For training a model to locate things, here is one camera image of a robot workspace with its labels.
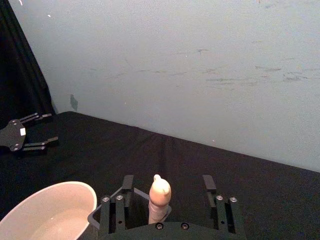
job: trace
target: light blue wall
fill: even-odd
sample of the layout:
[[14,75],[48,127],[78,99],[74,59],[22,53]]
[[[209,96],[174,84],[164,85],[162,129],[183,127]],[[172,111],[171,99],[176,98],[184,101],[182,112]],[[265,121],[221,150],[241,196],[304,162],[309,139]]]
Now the light blue wall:
[[59,112],[320,172],[320,1],[10,3]]

